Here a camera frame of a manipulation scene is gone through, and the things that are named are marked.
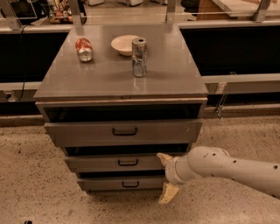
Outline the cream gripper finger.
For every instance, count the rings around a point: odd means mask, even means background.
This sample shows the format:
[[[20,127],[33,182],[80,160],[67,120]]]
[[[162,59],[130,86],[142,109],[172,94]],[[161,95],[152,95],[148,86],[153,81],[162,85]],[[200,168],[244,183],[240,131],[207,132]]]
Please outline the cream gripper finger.
[[[178,191],[179,191],[179,187],[177,185],[173,185],[171,183],[164,183],[163,191],[158,200],[158,203],[162,205],[168,204],[176,196]]]
[[[166,166],[167,162],[172,159],[172,156],[164,153],[158,153],[157,157],[160,159],[162,166]]]

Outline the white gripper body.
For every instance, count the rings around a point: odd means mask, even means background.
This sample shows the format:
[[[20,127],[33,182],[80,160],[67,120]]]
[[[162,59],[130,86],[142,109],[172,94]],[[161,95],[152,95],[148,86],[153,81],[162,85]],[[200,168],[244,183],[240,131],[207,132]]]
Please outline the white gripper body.
[[[188,156],[169,159],[165,165],[165,176],[174,185],[184,185],[188,181],[200,178],[200,175],[191,169]]]

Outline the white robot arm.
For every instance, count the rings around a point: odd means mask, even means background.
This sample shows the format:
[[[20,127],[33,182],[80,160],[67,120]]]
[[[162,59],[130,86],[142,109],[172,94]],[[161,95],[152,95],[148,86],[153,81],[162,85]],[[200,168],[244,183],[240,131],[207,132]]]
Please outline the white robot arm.
[[[280,198],[280,164],[230,157],[222,148],[199,146],[186,155],[158,153],[167,179],[159,204],[169,203],[179,187],[194,179],[224,178]]]

